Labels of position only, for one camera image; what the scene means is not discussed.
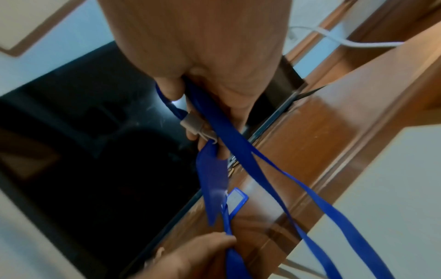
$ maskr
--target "blue lanyard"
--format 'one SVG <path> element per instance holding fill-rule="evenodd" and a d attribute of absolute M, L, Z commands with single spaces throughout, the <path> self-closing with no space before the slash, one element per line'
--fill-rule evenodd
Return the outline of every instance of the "blue lanyard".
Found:
<path fill-rule="evenodd" d="M 306 193 L 312 198 L 312 200 L 320 207 L 320 209 L 340 228 L 343 235 L 348 240 L 352 249 L 357 253 L 357 255 L 365 262 L 367 267 L 371 270 L 377 279 L 393 279 L 392 273 L 389 271 L 385 263 L 381 260 L 379 255 L 373 250 L 369 243 L 363 238 L 363 236 L 357 231 L 357 229 L 352 225 L 352 223 L 337 209 L 335 209 L 327 201 L 323 200 L 319 195 L 317 195 L 312 189 L 307 187 L 301 181 L 297 180 L 295 177 L 279 169 L 274 163 L 272 163 L 267 157 L 265 157 L 259 150 L 257 150 L 251 143 L 249 143 L 231 124 L 229 119 L 224 115 L 222 110 L 216 105 L 214 100 L 206 93 L 204 90 L 195 84 L 193 84 L 188 78 L 183 77 L 186 85 L 186 96 L 190 99 L 193 106 L 198 110 L 211 124 L 213 130 L 216 132 L 217 136 L 222 139 L 226 147 L 234 154 L 237 160 L 240 162 L 242 167 L 248 172 L 248 174 L 256 180 L 281 206 L 285 214 L 288 216 L 289 222 L 297 230 L 300 237 L 308 245 L 309 249 L 313 255 L 317 258 L 326 275 L 330 279 L 341 279 L 341 275 L 335 267 L 334 263 L 327 256 L 327 254 L 318 246 L 309 236 L 296 224 L 296 222 L 291 217 L 289 210 L 283 203 L 280 196 L 277 194 L 272 185 L 268 182 L 267 178 L 263 174 L 259 165 L 257 164 L 253 154 L 263 159 L 266 163 L 271 165 L 280 173 L 294 180 Z M 157 91 L 161 100 L 167 105 L 168 108 L 180 119 L 185 117 L 187 112 L 179 110 L 174 107 L 174 105 L 168 101 L 161 93 L 157 87 Z M 225 170 L 217 170 L 215 168 L 211 169 L 211 172 L 219 171 L 225 173 Z M 231 233 L 231 228 L 229 224 L 229 218 L 225 215 L 226 204 L 222 206 L 222 215 L 224 220 L 224 229 L 227 233 Z M 233 271 L 229 272 L 230 269 L 244 270 L 243 260 L 240 258 L 236 252 L 227 251 L 227 277 L 232 278 L 251 278 L 247 273 L 244 275 L 243 272 L 236 272 L 242 277 L 233 277 Z"/>

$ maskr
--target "wooden table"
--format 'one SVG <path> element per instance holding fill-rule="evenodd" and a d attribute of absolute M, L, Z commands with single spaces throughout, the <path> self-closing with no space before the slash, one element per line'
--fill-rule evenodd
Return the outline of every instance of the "wooden table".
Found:
<path fill-rule="evenodd" d="M 257 147 L 283 170 L 333 203 L 386 144 L 419 114 L 441 106 L 441 23 L 295 103 Z M 262 170 L 305 230 L 322 216 L 305 193 L 265 163 Z M 236 250 L 253 278 L 267 278 L 300 241 L 278 204 L 240 167 L 229 188 L 249 200 L 232 221 Z M 198 201 L 162 242 L 166 251 L 207 224 Z"/>

